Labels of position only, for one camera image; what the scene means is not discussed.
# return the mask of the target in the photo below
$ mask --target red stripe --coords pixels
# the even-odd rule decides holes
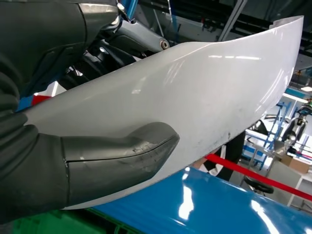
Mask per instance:
[[[221,158],[221,157],[217,156],[217,155],[209,154],[209,155],[205,156],[205,158],[209,160],[209,161],[214,162],[214,163],[217,163],[217,164],[220,164],[220,165],[222,165],[222,166],[226,167],[226,168],[229,168],[230,170],[239,172],[239,173],[242,173],[243,175],[252,177],[252,178],[254,178],[254,179],[257,179],[257,180],[263,182],[263,183],[269,184],[269,185],[271,185],[271,186],[273,186],[273,187],[276,187],[276,188],[282,189],[282,190],[284,190],[284,191],[286,191],[286,192],[289,192],[289,193],[292,193],[292,194],[300,196],[301,198],[304,198],[304,199],[312,201],[312,195],[307,194],[307,193],[304,193],[304,192],[302,192],[302,191],[300,191],[300,190],[298,190],[298,189],[294,189],[294,188],[289,187],[288,185],[282,184],[282,183],[280,183],[280,182],[277,182],[277,181],[275,181],[275,180],[273,180],[273,179],[269,179],[269,178],[267,178],[267,177],[264,177],[264,176],[262,176],[262,175],[259,175],[259,174],[248,170],[246,168],[241,167],[239,165],[235,164],[233,162],[230,162],[230,161],[228,161],[228,160],[226,160],[226,159]]]

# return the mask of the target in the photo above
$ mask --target green surface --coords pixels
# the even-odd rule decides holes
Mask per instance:
[[[96,214],[97,216],[102,217],[103,220],[106,222],[109,222],[110,226],[110,225],[114,225],[114,231],[113,234],[143,234],[143,232],[141,232],[139,230],[137,230],[135,228],[132,228],[131,226],[128,226],[127,224],[118,221],[116,219],[110,217],[108,215],[103,214],[102,212],[94,210],[92,208],[88,209],[88,211]]]
[[[106,234],[67,211],[52,211],[14,222],[14,234]]]

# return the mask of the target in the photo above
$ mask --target white motorcycle fairing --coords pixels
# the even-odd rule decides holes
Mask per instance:
[[[180,142],[154,177],[85,208],[133,193],[223,145],[277,103],[290,81],[303,17],[225,42],[182,43],[26,110],[28,124],[58,136],[124,137],[164,122]]]

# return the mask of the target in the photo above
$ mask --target fluorescent light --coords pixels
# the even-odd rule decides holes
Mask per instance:
[[[288,97],[288,98],[290,98],[290,99],[292,99],[292,100],[295,100],[295,101],[300,101],[300,102],[302,102],[302,103],[307,103],[307,100],[301,99],[301,98],[299,98],[299,97],[292,96],[292,95],[289,95],[289,94],[283,93],[283,96],[284,96],[284,97]]]
[[[310,86],[306,86],[306,87],[301,88],[301,90],[305,91],[305,92],[310,92],[312,91],[312,88]]]

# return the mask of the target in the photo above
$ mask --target workbench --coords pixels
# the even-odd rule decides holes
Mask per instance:
[[[148,234],[312,233],[312,217],[193,168],[94,207]]]

